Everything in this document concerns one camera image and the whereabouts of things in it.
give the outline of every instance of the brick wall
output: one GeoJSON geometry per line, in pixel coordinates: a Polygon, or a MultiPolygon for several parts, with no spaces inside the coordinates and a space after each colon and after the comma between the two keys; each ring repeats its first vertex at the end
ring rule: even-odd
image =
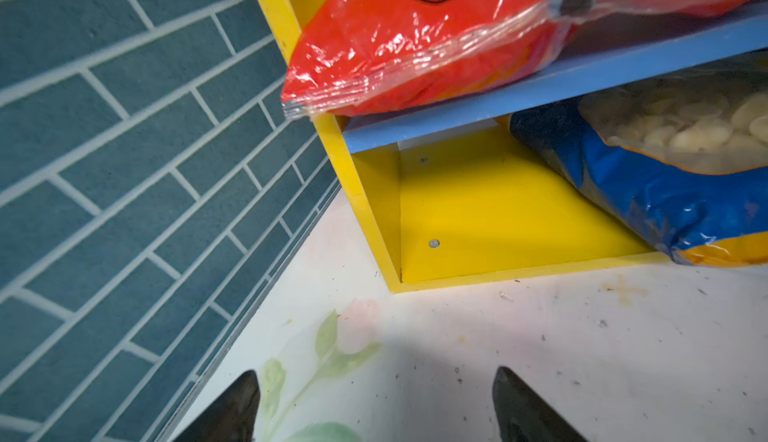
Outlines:
{"type": "Polygon", "coordinates": [[[155,440],[338,182],[256,0],[0,0],[0,440],[155,440]]]}

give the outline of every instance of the yellow shelf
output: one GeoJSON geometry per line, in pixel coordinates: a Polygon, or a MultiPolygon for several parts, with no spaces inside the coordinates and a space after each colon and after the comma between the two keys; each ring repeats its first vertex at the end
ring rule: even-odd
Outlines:
{"type": "MultiPolygon", "coordinates": [[[[323,1],[259,0],[286,60],[323,1]]],[[[350,154],[344,117],[314,123],[394,293],[665,259],[501,127],[350,154]]]]}

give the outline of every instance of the plastic wrapper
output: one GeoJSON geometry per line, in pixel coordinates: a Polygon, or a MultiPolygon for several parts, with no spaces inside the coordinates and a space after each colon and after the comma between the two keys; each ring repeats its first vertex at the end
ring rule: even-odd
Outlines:
{"type": "Polygon", "coordinates": [[[748,0],[327,0],[293,51],[286,116],[356,115],[486,91],[552,62],[612,12],[712,16],[748,0]]]}
{"type": "Polygon", "coordinates": [[[762,264],[766,82],[744,72],[654,78],[514,113],[509,130],[675,262],[762,264]]]}

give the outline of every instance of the red snack package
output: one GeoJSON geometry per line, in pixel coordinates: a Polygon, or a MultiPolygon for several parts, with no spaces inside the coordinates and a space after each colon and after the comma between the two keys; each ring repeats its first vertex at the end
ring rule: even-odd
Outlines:
{"type": "Polygon", "coordinates": [[[288,118],[396,111],[523,78],[612,12],[712,16],[748,0],[327,0],[291,57],[288,118]]]}

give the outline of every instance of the white tabletop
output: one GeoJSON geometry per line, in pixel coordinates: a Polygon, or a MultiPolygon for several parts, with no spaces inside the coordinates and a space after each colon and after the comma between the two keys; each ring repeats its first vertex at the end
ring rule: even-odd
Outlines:
{"type": "Polygon", "coordinates": [[[588,440],[768,440],[768,270],[668,263],[391,295],[340,193],[174,436],[243,371],[268,385],[270,358],[285,383],[266,428],[263,392],[259,442],[498,440],[500,364],[588,440]],[[335,371],[316,350],[333,309],[319,352],[364,351],[335,371]]]}

